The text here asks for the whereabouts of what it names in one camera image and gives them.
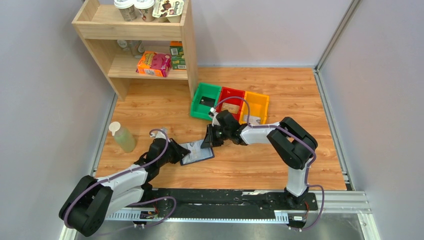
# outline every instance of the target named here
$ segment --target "white wall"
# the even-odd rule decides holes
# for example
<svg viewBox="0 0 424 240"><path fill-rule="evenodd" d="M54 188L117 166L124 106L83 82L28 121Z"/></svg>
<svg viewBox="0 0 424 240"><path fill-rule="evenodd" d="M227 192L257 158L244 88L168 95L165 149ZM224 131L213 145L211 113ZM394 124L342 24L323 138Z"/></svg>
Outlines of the white wall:
<svg viewBox="0 0 424 240"><path fill-rule="evenodd" d="M350 2L192 0L198 63L314 66Z"/></svg>
<svg viewBox="0 0 424 240"><path fill-rule="evenodd" d="M80 0L0 8L0 239L58 239L113 99L71 21Z"/></svg>
<svg viewBox="0 0 424 240"><path fill-rule="evenodd" d="M422 239L424 2L363 0L325 64L349 172L384 240Z"/></svg>

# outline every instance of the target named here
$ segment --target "box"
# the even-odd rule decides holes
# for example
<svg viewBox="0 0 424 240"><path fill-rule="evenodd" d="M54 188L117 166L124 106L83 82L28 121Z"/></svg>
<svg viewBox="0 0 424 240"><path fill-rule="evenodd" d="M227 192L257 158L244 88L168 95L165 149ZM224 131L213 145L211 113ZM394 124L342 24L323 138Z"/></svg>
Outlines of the box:
<svg viewBox="0 0 424 240"><path fill-rule="evenodd" d="M265 124L268 117L268 105L270 103L270 96L259 93L246 91L244 99L249 103L250 106L250 118L249 122L252 125ZM245 124L248 116L248 106L243 102L243 107L240 113L241 124Z"/></svg>
<svg viewBox="0 0 424 240"><path fill-rule="evenodd" d="M166 53L145 51L137 64L140 74L156 77L168 77L171 69L171 55Z"/></svg>
<svg viewBox="0 0 424 240"><path fill-rule="evenodd" d="M245 97L245 91L243 90L237 90L229 87L222 87L221 93L219 95L218 102L221 102L223 99L228 97ZM239 121L240 120L240 113L242 112L244 101L237 98L231 98L220 104L216 107L216 112L219 113L224 110L228 110L234 118Z"/></svg>
<svg viewBox="0 0 424 240"><path fill-rule="evenodd" d="M169 51L172 56L184 55L183 42L182 41L171 41L169 45Z"/></svg>
<svg viewBox="0 0 424 240"><path fill-rule="evenodd" d="M186 68L186 59L184 58L184 55L177 55L172 56L171 58L171 65L172 69L187 69Z"/></svg>
<svg viewBox="0 0 424 240"><path fill-rule="evenodd" d="M200 82L191 102L190 116L212 121L209 111L218 103L220 93L221 86Z"/></svg>

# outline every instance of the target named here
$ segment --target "red bin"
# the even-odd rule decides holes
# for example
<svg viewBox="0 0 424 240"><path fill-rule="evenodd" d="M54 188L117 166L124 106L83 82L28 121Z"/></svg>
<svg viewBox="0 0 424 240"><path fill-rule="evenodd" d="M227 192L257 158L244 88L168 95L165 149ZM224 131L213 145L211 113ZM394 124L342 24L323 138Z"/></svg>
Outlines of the red bin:
<svg viewBox="0 0 424 240"><path fill-rule="evenodd" d="M245 91L232 89L229 87L222 87L221 93L219 95L218 102L222 101L225 98L228 97L240 97L244 99L245 97ZM225 102L221 103L219 106L216 107L216 112L219 113L222 110L228 110L234 118L239 121L240 120L240 113L242 112L243 108L243 100L237 99L237 98L231 98L226 100Z"/></svg>

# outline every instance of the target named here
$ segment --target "green bin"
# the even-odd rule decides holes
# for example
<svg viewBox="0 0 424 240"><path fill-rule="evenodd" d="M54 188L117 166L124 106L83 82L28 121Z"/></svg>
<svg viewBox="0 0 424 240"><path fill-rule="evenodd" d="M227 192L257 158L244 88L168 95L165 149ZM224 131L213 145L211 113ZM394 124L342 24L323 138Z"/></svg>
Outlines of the green bin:
<svg viewBox="0 0 424 240"><path fill-rule="evenodd" d="M212 121L208 113L218 103L220 93L221 86L200 82L191 102L190 116Z"/></svg>

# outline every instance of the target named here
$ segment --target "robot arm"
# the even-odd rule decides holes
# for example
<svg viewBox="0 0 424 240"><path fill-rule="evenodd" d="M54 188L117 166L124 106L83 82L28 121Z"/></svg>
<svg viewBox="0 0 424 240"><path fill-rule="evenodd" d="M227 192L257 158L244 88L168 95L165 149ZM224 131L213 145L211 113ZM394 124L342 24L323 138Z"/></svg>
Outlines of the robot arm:
<svg viewBox="0 0 424 240"><path fill-rule="evenodd" d="M166 145L167 138L158 132L150 145L148 152L144 153L138 161L129 168L115 174L95 179L92 176L84 176L78 182L65 204L59 212L59 218L65 219L65 213L74 200L86 189L98 181L107 180L85 194L77 204L70 210L67 222L78 232L88 237L94 234L102 225L106 216L130 205L144 200L145 190L152 186L149 182L159 174L159 169L167 163L176 164L190 153L181 147L172 138L169 139L168 147L161 158L153 164L139 168L153 161L161 154Z"/></svg>
<svg viewBox="0 0 424 240"><path fill-rule="evenodd" d="M317 141L309 133L290 117L285 117L281 122L257 125L252 128L246 123L239 124L228 110L214 114L214 124L207 126L202 148L219 147L224 144L225 140L231 140L237 145L272 144L288 165L286 202L295 208L304 201L308 193L305 175L307 164L311 161L311 152L299 142L289 141L288 135L270 125L288 130L315 150L318 146ZM140 168L140 166L152 162L164 151L166 141L166 136L159 132L148 152L145 152L130 168L99 179L89 175L84 176L60 209L59 217L64 220L70 205L94 184L98 185L76 202L75 206L69 210L67 218L67 224L86 237L91 236L100 228L106 216L130 204L150 200L147 199L145 191L152 189L149 182L159 174L160 168L167 163L176 164L190 153L189 150L170 138L164 154L154 163Z"/></svg>
<svg viewBox="0 0 424 240"><path fill-rule="evenodd" d="M308 192L305 176L312 153L299 142L290 141L284 132L270 126L286 129L312 150L318 146L314 137L291 117L285 117L281 122L251 127L247 123L239 124L228 110L213 113L213 116L213 125L207 126L202 148L219 147L225 140L231 140L237 145L271 144L288 166L288 182L285 188L288 202L294 207L304 201Z"/></svg>

